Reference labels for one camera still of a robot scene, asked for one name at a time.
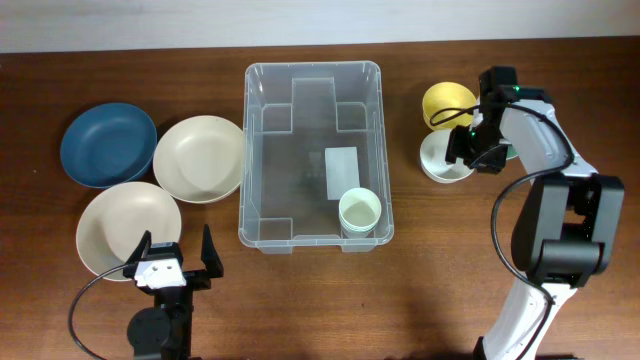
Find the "cream cup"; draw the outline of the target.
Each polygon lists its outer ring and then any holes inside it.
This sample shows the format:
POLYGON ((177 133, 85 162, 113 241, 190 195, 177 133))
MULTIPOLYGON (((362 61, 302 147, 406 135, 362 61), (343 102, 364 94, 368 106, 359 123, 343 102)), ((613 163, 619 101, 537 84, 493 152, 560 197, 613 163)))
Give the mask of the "cream cup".
POLYGON ((380 219, 382 205, 378 196, 367 188, 353 188, 339 200, 339 219, 358 215, 380 219))

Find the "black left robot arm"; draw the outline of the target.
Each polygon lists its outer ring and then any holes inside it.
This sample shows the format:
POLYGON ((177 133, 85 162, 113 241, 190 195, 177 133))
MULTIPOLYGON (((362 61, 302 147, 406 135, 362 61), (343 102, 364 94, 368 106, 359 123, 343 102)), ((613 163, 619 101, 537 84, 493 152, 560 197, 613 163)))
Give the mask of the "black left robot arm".
POLYGON ((153 243, 151 232, 144 232, 123 270, 139 290, 154 298, 154 305, 138 311, 128 324, 134 358, 191 357, 193 294, 209 290, 213 279, 224 276, 208 226, 203 228, 201 262, 202 269, 183 270, 178 243, 153 243))

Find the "mint green small bowl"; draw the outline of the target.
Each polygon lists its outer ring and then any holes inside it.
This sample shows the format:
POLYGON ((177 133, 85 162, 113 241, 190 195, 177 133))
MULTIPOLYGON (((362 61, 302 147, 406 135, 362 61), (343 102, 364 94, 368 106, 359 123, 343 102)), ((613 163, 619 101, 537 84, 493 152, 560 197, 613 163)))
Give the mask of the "mint green small bowl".
MULTIPOLYGON (((472 121, 471 121, 471 127, 475 128, 478 125, 480 125, 483 121, 483 115, 481 113, 481 111, 479 109, 476 109, 473 111, 473 115, 472 115, 472 121)), ((518 157, 518 153, 515 150, 515 148, 512 145, 509 145, 507 147, 507 155, 506 155, 506 160, 510 161, 512 159, 515 159, 518 157)))

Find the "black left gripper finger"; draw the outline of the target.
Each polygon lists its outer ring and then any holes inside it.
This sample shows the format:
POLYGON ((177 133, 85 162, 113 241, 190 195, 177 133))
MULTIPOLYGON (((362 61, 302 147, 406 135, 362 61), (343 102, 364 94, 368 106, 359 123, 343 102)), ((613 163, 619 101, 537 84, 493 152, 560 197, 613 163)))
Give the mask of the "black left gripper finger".
POLYGON ((224 267, 213 244, 208 224, 205 224, 203 228, 201 261, 205 265, 205 270, 210 278, 222 278, 224 276, 224 267))
POLYGON ((132 254, 127 259, 126 263, 128 265, 135 264, 141 261, 146 256, 146 253, 148 252, 148 249, 151 245, 151 239, 152 239, 151 232, 149 230, 146 230, 139 244, 136 246, 132 254))

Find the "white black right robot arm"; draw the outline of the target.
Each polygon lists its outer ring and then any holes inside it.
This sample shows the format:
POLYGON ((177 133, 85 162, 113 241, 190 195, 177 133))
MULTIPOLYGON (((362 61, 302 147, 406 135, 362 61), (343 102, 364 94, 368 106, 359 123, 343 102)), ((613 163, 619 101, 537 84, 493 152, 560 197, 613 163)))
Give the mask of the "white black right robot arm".
POLYGON ((497 174, 513 148, 526 174, 501 191, 491 210, 492 243, 515 282, 472 355, 533 359, 561 307, 607 268, 625 189, 579 155, 548 94, 520 86, 514 68, 489 68, 479 86, 474 122, 454 129, 447 160, 497 174))

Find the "grey cup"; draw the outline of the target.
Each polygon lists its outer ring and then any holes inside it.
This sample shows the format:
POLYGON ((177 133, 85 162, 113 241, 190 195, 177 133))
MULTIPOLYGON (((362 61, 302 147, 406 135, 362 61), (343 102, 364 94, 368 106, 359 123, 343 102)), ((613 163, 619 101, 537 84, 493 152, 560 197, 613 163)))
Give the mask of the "grey cup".
POLYGON ((363 238, 367 238, 371 233, 372 233, 372 231, 355 232, 355 231, 350 231, 350 230, 346 230, 346 229, 342 230, 342 234, 348 239, 363 239, 363 238))

